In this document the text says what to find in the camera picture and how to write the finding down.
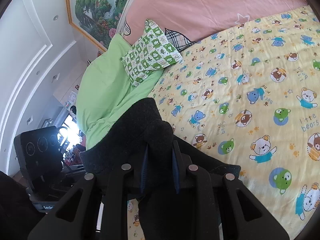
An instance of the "white star outline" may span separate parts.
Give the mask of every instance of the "white star outline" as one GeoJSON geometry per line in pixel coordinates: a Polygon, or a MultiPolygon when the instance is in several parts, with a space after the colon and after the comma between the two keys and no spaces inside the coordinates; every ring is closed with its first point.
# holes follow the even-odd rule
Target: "white star outline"
{"type": "Polygon", "coordinates": [[[247,18],[247,21],[246,22],[249,22],[249,19],[250,19],[250,15],[246,15],[246,16],[242,16],[240,13],[238,13],[238,20],[235,22],[235,24],[239,25],[240,24],[240,16],[242,18],[247,18]]]}

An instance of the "green and white checkered pillow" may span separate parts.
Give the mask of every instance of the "green and white checkered pillow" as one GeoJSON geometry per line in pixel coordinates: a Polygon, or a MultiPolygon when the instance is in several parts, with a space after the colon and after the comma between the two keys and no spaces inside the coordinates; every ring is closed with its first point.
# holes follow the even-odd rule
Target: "green and white checkered pillow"
{"type": "Polygon", "coordinates": [[[152,71],[179,62],[182,56],[159,26],[152,20],[146,20],[143,35],[120,60],[131,84],[137,87],[152,71]]]}

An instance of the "photo on wall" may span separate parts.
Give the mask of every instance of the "photo on wall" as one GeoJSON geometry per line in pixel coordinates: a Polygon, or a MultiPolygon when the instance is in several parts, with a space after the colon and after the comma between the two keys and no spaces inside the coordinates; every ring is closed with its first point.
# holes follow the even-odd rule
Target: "photo on wall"
{"type": "Polygon", "coordinates": [[[105,52],[128,0],[66,0],[69,23],[105,52]]]}

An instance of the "metal screw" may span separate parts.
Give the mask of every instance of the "metal screw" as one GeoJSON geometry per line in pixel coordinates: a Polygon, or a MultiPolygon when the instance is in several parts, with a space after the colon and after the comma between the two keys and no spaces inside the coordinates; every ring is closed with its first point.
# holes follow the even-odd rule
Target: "metal screw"
{"type": "Polygon", "coordinates": [[[128,171],[131,169],[131,165],[129,163],[122,164],[121,169],[128,171]]]}
{"type": "Polygon", "coordinates": [[[85,180],[92,180],[94,178],[94,175],[92,173],[86,173],[84,176],[85,180]]]}
{"type": "Polygon", "coordinates": [[[235,179],[235,176],[234,176],[232,173],[227,173],[227,174],[226,174],[226,179],[227,179],[227,180],[234,180],[234,179],[235,179]]]}
{"type": "Polygon", "coordinates": [[[195,164],[191,164],[191,165],[189,165],[189,170],[191,170],[191,171],[197,171],[197,170],[198,170],[198,166],[195,165],[195,164]]]}

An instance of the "yellow bed sheet with bears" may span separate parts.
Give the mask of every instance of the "yellow bed sheet with bears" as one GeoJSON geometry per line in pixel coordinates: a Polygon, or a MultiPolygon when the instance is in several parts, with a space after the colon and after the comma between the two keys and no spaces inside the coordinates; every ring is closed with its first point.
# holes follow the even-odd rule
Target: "yellow bed sheet with bears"
{"type": "Polygon", "coordinates": [[[175,135],[223,162],[288,232],[320,202],[320,24],[309,6],[216,33],[154,90],[175,135]]]}

